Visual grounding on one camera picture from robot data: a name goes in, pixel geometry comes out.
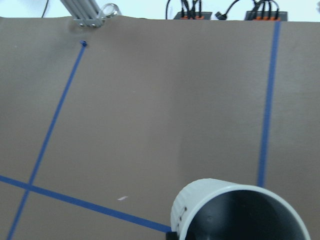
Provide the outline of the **black usb hub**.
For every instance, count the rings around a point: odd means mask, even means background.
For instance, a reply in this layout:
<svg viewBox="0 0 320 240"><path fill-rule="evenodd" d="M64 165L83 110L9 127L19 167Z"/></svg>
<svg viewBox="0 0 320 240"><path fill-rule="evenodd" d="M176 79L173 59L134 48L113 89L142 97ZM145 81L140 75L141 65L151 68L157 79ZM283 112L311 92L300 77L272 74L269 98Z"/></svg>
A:
<svg viewBox="0 0 320 240"><path fill-rule="evenodd" d="M245 21L288 21L288 12L287 11L258 11L251 12L247 11L244 17Z"/></svg>
<svg viewBox="0 0 320 240"><path fill-rule="evenodd" d="M212 12L209 11L202 11L201 14L199 12L190 13L189 16L185 12L184 16L182 16L182 12L178 12L176 16L173 18L174 20L211 20Z"/></svg>

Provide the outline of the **black usb hub right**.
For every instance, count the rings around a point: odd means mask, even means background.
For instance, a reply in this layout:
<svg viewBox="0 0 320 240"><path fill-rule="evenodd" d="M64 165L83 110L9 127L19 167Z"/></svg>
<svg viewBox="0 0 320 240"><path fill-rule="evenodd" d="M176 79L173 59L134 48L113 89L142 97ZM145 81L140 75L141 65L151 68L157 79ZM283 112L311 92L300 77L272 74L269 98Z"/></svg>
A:
<svg viewBox="0 0 320 240"><path fill-rule="evenodd" d="M288 21L288 12L287 11L258 11L251 12L247 11L244 17L245 21Z"/></svg>

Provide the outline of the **black usb hub left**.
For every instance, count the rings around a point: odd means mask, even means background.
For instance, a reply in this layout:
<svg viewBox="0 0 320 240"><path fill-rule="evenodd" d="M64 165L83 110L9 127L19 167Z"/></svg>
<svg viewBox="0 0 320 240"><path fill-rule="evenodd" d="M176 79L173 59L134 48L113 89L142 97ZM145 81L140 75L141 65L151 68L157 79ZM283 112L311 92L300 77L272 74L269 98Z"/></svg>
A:
<svg viewBox="0 0 320 240"><path fill-rule="evenodd" d="M182 12L178 12L176 16L173 18L174 20L211 20L212 12L209 11L202 11L201 14L199 12L190 13L189 16L185 12L184 16L182 16Z"/></svg>

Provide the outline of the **white mug dark inside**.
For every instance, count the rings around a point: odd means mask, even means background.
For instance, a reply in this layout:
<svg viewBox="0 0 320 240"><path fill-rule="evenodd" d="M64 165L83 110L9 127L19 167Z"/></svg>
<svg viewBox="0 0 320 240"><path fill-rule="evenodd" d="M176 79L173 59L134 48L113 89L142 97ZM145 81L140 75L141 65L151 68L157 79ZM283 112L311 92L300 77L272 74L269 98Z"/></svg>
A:
<svg viewBox="0 0 320 240"><path fill-rule="evenodd" d="M262 187L204 178L186 185L170 213L176 240L309 240L295 209Z"/></svg>

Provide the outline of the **clear tape roll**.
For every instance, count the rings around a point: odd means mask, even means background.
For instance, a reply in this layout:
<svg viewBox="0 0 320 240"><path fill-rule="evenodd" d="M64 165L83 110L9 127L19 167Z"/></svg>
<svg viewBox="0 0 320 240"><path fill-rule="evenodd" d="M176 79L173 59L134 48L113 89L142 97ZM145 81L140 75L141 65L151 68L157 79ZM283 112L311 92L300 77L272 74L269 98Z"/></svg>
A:
<svg viewBox="0 0 320 240"><path fill-rule="evenodd" d="M120 8L115 3L106 3L101 7L102 16L110 19L116 16L121 16Z"/></svg>

